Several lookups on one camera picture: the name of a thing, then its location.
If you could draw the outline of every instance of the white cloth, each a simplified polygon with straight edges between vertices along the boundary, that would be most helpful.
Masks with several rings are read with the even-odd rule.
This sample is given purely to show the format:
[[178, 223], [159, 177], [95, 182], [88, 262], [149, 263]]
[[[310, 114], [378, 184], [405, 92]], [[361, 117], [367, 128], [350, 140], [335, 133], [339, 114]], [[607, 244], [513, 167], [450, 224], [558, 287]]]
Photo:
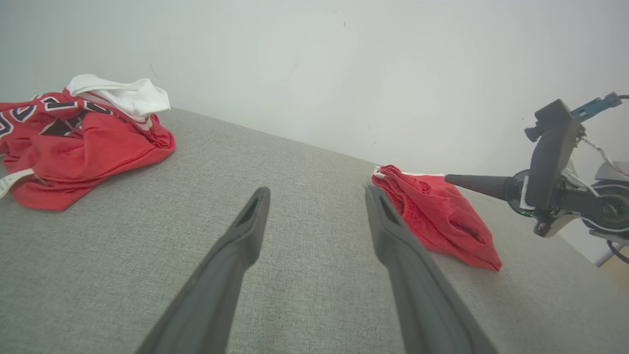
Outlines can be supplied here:
[[151, 119], [147, 118], [149, 114], [170, 109], [166, 91], [153, 86], [149, 79], [121, 84], [94, 74], [84, 74], [72, 78], [66, 88], [72, 96], [116, 107], [144, 130], [149, 130], [153, 125]]

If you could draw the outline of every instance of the white wall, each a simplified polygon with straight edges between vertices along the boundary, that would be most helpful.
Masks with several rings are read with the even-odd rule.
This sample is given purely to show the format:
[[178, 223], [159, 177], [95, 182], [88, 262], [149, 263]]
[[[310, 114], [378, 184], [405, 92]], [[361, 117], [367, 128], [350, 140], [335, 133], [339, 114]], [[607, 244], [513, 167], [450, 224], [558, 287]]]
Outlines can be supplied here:
[[[82, 73], [149, 77], [175, 107], [362, 159], [511, 175], [528, 167], [522, 130], [537, 109], [629, 93], [628, 10], [624, 0], [3, 1], [0, 101]], [[586, 125], [616, 159], [629, 152], [628, 113]], [[596, 153], [573, 158], [592, 181]], [[604, 254], [584, 227], [568, 230], [588, 258]]]

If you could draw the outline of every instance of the clothing tag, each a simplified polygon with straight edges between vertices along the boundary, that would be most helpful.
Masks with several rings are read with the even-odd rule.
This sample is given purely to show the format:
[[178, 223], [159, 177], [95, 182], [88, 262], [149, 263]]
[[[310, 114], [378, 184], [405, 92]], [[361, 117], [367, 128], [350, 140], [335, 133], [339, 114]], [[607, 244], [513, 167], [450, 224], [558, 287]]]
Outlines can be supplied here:
[[528, 190], [528, 176], [524, 176], [524, 185], [522, 186], [522, 196], [520, 197], [520, 209], [535, 210], [535, 207], [526, 203], [526, 191]]
[[1, 179], [0, 180], [0, 198], [4, 197], [7, 193], [9, 193], [9, 190], [11, 189], [11, 187], [17, 181], [19, 181], [20, 178], [29, 176], [31, 174], [35, 174], [35, 172], [33, 171], [32, 168], [29, 168], [29, 169], [23, 169], [22, 171], [18, 171], [15, 173], [11, 173], [7, 177], [4, 177], [3, 179]]

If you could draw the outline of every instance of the gray fabric surface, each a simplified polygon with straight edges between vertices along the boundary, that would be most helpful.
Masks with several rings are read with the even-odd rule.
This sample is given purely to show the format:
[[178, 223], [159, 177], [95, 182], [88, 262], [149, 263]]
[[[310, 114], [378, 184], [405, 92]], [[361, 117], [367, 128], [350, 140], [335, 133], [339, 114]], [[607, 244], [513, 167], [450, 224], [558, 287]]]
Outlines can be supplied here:
[[[193, 113], [162, 123], [177, 150], [67, 211], [0, 200], [0, 352], [130, 353], [251, 193], [271, 189], [245, 275], [233, 353], [402, 352], [364, 186], [374, 164]], [[499, 273], [434, 258], [503, 353], [624, 351], [628, 297], [561, 238], [464, 192], [494, 233]]]

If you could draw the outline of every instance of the red jersey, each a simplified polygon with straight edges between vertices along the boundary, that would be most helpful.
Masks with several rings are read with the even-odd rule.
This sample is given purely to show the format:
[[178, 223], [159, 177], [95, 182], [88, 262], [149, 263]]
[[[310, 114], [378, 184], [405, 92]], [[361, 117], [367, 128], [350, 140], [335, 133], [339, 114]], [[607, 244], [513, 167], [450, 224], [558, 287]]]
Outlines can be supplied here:
[[471, 266], [498, 271], [503, 263], [493, 236], [472, 205], [443, 176], [411, 176], [383, 166], [372, 176], [411, 232], [430, 251], [455, 256]]
[[0, 156], [10, 173], [32, 169], [11, 189], [29, 208], [65, 210], [116, 173], [163, 160], [175, 150], [156, 115], [149, 130], [119, 110], [63, 93], [0, 103]]

